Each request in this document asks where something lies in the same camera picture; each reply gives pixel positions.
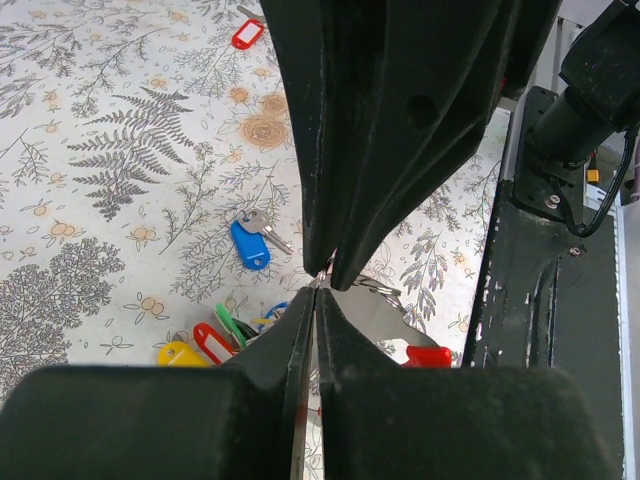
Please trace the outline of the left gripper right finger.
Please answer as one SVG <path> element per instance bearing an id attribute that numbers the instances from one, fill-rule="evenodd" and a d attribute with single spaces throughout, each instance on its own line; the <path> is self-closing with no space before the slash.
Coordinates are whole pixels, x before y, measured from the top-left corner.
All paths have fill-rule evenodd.
<path id="1" fill-rule="evenodd" d="M 581 392 L 552 369 L 403 367 L 317 294 L 329 479 L 609 479 Z"/>

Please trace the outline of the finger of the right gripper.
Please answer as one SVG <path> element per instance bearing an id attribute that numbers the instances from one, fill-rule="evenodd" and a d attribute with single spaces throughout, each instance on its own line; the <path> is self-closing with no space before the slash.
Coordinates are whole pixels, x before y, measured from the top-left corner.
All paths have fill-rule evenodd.
<path id="1" fill-rule="evenodd" d="M 338 246 L 346 187 L 336 157 L 338 101 L 333 1 L 261 3 L 275 47 L 301 181 L 303 265 L 326 268 Z"/>
<path id="2" fill-rule="evenodd" d="M 343 226 L 333 288 L 470 156 L 524 89 L 555 1 L 345 1 L 332 32 L 331 158 Z"/>

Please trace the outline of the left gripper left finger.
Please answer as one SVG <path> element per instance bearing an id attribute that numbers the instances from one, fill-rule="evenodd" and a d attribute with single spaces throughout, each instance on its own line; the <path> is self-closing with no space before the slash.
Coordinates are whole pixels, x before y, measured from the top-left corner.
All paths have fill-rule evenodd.
<path id="1" fill-rule="evenodd" d="M 216 367 L 47 367 L 1 411 L 5 479 L 299 479 L 314 292 Z"/>

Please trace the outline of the red key tag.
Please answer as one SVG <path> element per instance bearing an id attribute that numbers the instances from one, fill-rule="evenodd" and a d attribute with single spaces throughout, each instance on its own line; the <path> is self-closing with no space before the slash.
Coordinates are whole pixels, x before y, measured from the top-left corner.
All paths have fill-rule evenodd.
<path id="1" fill-rule="evenodd" d="M 247 20 L 234 33 L 231 45 L 239 50 L 251 48 L 262 36 L 266 29 L 266 18 L 256 15 L 243 5 L 238 5 L 237 10 L 247 17 Z"/>

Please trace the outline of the blue key tag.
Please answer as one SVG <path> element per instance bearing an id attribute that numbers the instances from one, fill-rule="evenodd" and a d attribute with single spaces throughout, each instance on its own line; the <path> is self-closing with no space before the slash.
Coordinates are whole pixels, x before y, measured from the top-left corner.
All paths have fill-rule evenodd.
<path id="1" fill-rule="evenodd" d="M 287 255 L 293 254 L 293 247 L 275 231 L 271 218 L 263 210 L 241 212 L 231 224 L 230 232 L 239 257 L 249 270 L 258 271 L 269 265 L 268 242 Z"/>

